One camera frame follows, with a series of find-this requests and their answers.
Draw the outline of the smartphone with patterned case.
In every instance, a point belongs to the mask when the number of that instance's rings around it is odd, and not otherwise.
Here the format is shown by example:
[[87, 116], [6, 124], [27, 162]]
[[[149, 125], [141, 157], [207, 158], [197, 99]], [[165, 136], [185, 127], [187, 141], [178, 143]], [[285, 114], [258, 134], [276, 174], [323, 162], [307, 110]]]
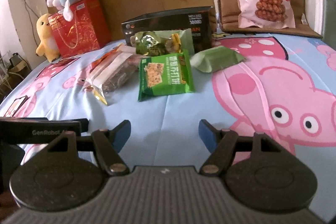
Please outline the smartphone with patterned case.
[[14, 100], [7, 112], [5, 117], [13, 117], [15, 113], [23, 106], [23, 104], [28, 100], [28, 96], [22, 96]]

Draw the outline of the light green pastry packet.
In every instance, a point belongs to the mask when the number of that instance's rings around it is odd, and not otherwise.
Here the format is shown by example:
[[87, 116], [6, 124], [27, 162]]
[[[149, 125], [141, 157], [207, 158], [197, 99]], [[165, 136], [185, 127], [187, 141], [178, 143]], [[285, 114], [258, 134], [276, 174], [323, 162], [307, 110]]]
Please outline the light green pastry packet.
[[245, 57], [240, 53], [224, 46], [218, 46], [194, 54], [190, 58], [190, 64], [203, 73], [214, 73], [244, 60]]

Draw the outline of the green candy bag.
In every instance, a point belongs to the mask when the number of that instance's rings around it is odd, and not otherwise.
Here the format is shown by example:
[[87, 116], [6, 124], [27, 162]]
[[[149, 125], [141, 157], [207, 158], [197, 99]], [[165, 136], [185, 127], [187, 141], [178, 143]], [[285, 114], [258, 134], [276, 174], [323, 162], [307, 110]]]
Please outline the green candy bag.
[[171, 53], [189, 55], [195, 53], [192, 32], [187, 30], [140, 31], [130, 37], [130, 44], [137, 54], [144, 56], [162, 56]]

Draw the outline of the red gift bag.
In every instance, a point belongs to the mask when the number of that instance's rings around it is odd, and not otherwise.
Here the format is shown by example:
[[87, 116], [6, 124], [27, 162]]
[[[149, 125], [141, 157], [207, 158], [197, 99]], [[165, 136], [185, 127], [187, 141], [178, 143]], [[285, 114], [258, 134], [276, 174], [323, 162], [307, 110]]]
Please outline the red gift bag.
[[73, 13], [70, 22], [58, 13], [49, 17], [61, 57], [99, 50], [111, 41], [100, 0], [82, 0], [71, 5], [70, 11]]

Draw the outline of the red envelope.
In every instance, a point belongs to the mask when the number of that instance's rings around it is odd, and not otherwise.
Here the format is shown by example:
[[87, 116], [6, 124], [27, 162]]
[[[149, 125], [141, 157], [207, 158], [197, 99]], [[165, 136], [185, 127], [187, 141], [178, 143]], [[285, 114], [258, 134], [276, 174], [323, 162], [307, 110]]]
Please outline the red envelope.
[[54, 67], [68, 66], [72, 64], [73, 62], [75, 62], [76, 60], [78, 60], [78, 58], [66, 58], [66, 59], [57, 60], [56, 62], [51, 63], [51, 65], [53, 65]]

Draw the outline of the clear brown cake packet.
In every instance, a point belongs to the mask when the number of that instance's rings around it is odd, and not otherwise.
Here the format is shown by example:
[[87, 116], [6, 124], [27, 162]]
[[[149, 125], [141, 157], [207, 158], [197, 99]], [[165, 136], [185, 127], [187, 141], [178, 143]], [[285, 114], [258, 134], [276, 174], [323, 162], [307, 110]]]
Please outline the clear brown cake packet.
[[144, 58], [135, 52], [135, 48], [120, 43], [92, 63], [92, 70], [86, 77], [84, 89], [92, 92], [103, 104], [111, 104], [111, 94], [135, 74]]

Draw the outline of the yellow duck plush toy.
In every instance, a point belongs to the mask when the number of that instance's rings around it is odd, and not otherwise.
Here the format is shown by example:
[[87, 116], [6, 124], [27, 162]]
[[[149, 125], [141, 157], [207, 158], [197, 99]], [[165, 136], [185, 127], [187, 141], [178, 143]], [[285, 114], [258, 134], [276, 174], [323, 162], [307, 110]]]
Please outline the yellow duck plush toy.
[[52, 28], [49, 23], [50, 14], [43, 14], [37, 20], [37, 33], [41, 40], [35, 53], [37, 56], [45, 56], [49, 63], [59, 58], [60, 52], [52, 35]]

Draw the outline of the Peppa Pig bed sheet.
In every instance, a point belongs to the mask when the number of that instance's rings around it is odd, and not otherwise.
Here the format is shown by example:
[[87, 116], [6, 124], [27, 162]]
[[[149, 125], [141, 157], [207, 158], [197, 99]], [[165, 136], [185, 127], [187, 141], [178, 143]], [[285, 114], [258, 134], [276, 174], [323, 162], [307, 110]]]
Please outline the Peppa Pig bed sheet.
[[[46, 144], [6, 144], [3, 160], [19, 210], [7, 223], [335, 223], [335, 50], [288, 35], [232, 35], [215, 42], [245, 60], [193, 70], [193, 93], [138, 101], [139, 77], [104, 105], [84, 89], [92, 63], [41, 64], [1, 103], [28, 100], [15, 118], [86, 118], [88, 132]], [[200, 174], [210, 156], [205, 119], [239, 138], [225, 174]], [[119, 153], [129, 167], [108, 176], [91, 133], [131, 123]]]

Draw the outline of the green cracker packet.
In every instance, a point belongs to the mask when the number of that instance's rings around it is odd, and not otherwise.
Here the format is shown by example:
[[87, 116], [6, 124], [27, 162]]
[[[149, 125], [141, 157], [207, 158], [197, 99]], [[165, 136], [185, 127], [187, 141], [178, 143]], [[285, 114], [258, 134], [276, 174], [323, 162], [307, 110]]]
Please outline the green cracker packet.
[[190, 57], [181, 53], [148, 57], [139, 64], [138, 101], [195, 91]]

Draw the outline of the black cardboard storage box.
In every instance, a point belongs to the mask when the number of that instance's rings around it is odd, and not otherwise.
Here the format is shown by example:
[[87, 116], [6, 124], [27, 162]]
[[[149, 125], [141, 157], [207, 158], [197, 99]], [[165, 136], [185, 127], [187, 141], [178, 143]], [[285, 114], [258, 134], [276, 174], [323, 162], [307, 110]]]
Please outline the black cardboard storage box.
[[140, 31], [175, 31], [190, 29], [195, 52], [211, 47], [217, 19], [212, 6], [190, 7], [152, 12], [129, 19], [121, 24], [126, 42]]

